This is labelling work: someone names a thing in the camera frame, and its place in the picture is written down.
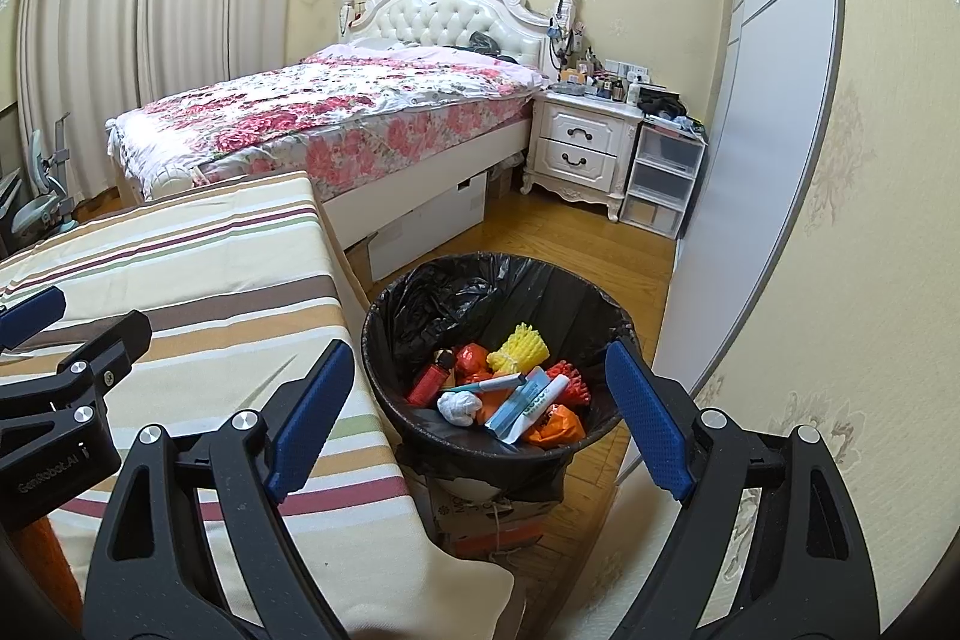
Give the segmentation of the dark red satin scrunchie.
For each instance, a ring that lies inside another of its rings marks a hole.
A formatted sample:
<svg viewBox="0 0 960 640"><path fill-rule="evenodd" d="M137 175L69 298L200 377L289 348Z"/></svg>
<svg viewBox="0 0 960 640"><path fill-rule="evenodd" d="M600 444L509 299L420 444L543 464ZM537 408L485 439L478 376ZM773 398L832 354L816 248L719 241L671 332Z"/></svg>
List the dark red satin scrunchie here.
<svg viewBox="0 0 960 640"><path fill-rule="evenodd" d="M566 385L563 392L555 399L556 404L563 404L569 409L587 408L590 404L589 388L584 383L579 370L567 360L560 360L547 369L550 378L565 377Z"/></svg>

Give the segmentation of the white tube green text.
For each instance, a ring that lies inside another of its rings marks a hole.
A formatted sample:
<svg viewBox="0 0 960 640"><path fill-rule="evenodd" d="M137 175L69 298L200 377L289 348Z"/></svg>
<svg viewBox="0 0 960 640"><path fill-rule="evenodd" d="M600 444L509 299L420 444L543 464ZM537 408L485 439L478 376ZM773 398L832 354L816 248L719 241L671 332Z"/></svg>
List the white tube green text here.
<svg viewBox="0 0 960 640"><path fill-rule="evenodd" d="M569 377L567 375L558 375L558 377L552 378L521 409L521 413L514 418L506 432L501 435L501 440L508 445L514 445L544 415L548 406L555 403L556 398L566 390L568 383Z"/></svg>

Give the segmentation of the red small bottle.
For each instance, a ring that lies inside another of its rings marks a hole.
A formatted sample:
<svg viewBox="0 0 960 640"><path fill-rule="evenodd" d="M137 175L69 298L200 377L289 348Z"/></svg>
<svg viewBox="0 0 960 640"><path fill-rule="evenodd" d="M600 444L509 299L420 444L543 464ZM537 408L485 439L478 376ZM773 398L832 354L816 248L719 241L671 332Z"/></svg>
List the red small bottle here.
<svg viewBox="0 0 960 640"><path fill-rule="evenodd" d="M455 354L451 349L441 349L434 354L433 362L421 372L420 377L407 396L412 408L428 408L444 388L455 385Z"/></svg>

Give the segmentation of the teal white tube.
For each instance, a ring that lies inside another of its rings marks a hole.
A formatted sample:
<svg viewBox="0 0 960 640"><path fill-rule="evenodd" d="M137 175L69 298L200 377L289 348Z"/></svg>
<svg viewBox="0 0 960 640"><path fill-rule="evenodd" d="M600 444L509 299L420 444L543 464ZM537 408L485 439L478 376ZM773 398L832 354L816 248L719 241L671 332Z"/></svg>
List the teal white tube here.
<svg viewBox="0 0 960 640"><path fill-rule="evenodd" d="M487 419L485 427L500 442L516 442L517 437L511 435L512 427L526 414L527 409L534 404L537 396L547 388L550 382L551 378L542 367L534 367L524 377L523 383L517 385L511 395Z"/></svg>

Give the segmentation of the blue squeezed tube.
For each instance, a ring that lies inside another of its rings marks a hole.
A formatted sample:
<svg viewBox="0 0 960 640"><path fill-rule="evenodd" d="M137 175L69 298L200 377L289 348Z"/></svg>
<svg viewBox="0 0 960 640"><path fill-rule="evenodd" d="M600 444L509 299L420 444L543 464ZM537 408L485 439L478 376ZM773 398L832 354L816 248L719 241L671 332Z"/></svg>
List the blue squeezed tube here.
<svg viewBox="0 0 960 640"><path fill-rule="evenodd" d="M500 375L500 377L487 378L487 380L474 381L473 383L464 383L446 390L446 393L473 393L482 395L482 393L501 392L501 390L512 390L519 385L523 385L526 377L523 374Z"/></svg>

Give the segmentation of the white tissue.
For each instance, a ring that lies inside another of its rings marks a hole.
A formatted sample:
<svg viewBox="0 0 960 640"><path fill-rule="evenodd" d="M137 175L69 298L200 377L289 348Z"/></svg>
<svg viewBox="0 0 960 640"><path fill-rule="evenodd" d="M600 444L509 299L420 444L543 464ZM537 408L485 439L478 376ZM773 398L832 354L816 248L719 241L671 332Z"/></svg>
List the white tissue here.
<svg viewBox="0 0 960 640"><path fill-rule="evenodd" d="M483 401L470 392L448 392L436 400L436 409L449 425L466 429L475 424Z"/></svg>

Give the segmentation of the orange snack wrapper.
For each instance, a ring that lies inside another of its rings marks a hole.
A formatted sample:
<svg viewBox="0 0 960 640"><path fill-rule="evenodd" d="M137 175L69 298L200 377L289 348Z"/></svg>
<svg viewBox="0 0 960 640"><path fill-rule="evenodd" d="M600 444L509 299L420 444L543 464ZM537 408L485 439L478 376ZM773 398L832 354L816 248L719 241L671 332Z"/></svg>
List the orange snack wrapper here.
<svg viewBox="0 0 960 640"><path fill-rule="evenodd" d="M581 419L564 404L552 404L523 434L524 442L545 450L576 445L585 438L586 429Z"/></svg>

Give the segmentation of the orange cloth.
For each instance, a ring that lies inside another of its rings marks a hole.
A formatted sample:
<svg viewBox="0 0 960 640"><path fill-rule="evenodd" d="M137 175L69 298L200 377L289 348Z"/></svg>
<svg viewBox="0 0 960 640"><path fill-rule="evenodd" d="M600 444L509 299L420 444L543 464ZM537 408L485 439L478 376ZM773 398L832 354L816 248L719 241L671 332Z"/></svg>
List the orange cloth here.
<svg viewBox="0 0 960 640"><path fill-rule="evenodd" d="M83 599L59 538L47 516L10 536L26 570L75 629L82 628Z"/></svg>

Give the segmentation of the grey desk chair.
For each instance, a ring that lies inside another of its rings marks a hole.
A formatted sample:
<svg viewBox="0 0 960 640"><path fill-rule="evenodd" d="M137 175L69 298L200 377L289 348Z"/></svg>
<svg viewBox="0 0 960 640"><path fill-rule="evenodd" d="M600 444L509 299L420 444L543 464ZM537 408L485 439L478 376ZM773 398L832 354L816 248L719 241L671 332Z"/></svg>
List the grey desk chair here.
<svg viewBox="0 0 960 640"><path fill-rule="evenodd" d="M28 175L36 195L29 202L18 205L21 190L25 188L20 169L2 179L3 255L13 255L34 242L65 234L78 226L73 218L75 198L67 188L70 149L65 145L65 122L68 117L70 113L64 113L55 122L55 145L50 154L44 152L43 133L39 130L31 133Z"/></svg>

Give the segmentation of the striped bed sheet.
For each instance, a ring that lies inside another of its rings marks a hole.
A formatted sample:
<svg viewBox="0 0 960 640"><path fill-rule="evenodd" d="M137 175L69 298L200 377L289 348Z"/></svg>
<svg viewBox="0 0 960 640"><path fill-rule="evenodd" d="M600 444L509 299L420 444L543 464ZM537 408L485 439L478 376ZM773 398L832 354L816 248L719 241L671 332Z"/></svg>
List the striped bed sheet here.
<svg viewBox="0 0 960 640"><path fill-rule="evenodd" d="M2 360L5 381L47 375L110 320L140 310L153 336L107 395L119 448L145 425L218 427L301 378L327 344L356 344L358 283L301 174L270 175L110 214L2 266L2 299L57 287L59 323ZM281 514L304 564L355 638L503 638L514 580L435 546L364 377L306 486Z"/></svg>

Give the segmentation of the white under-bed box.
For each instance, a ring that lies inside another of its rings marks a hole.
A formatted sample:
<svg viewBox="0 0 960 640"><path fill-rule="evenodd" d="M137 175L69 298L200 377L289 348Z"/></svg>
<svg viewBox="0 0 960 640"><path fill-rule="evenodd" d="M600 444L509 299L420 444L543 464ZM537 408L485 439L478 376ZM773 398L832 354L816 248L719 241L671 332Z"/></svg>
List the white under-bed box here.
<svg viewBox="0 0 960 640"><path fill-rule="evenodd" d="M477 174L382 227L370 239L371 280L389 278L485 218L487 175Z"/></svg>

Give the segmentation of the clear plastic drawer unit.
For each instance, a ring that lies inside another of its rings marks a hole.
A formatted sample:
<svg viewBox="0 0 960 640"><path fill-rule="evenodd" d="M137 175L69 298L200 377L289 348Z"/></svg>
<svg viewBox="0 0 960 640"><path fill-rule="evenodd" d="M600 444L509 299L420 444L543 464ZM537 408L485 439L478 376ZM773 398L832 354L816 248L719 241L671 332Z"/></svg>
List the clear plastic drawer unit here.
<svg viewBox="0 0 960 640"><path fill-rule="evenodd" d="M675 241L692 206L706 142L669 120L646 120L636 135L620 221Z"/></svg>

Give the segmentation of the white nightstand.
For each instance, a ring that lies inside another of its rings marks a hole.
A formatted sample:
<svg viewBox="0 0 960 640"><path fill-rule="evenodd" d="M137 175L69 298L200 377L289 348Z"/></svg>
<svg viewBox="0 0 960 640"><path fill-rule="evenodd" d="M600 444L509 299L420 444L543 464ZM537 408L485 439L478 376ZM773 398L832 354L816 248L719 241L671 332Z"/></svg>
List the white nightstand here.
<svg viewBox="0 0 960 640"><path fill-rule="evenodd" d="M640 109L545 91L535 97L521 193L535 187L568 203L603 206L616 223L625 199Z"/></svg>

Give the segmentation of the pink floral quilt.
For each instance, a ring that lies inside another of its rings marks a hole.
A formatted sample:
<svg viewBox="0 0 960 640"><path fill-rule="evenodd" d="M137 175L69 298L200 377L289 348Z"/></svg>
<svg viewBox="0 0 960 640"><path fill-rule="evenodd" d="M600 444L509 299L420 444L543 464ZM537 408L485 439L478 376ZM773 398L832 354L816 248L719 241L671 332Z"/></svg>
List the pink floral quilt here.
<svg viewBox="0 0 960 640"><path fill-rule="evenodd" d="M335 44L121 113L107 120L107 154L144 200L285 170L330 200L516 122L547 83L452 47Z"/></svg>

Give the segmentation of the white wardrobe door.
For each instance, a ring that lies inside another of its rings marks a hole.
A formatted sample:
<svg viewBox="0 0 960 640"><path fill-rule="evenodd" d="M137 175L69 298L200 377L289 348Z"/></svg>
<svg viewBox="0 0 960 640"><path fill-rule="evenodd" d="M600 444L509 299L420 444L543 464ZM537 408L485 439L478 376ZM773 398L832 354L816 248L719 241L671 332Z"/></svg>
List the white wardrobe door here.
<svg viewBox="0 0 960 640"><path fill-rule="evenodd" d="M835 96L844 0L731 0L708 161L677 250L652 369L729 411L724 362L811 186Z"/></svg>

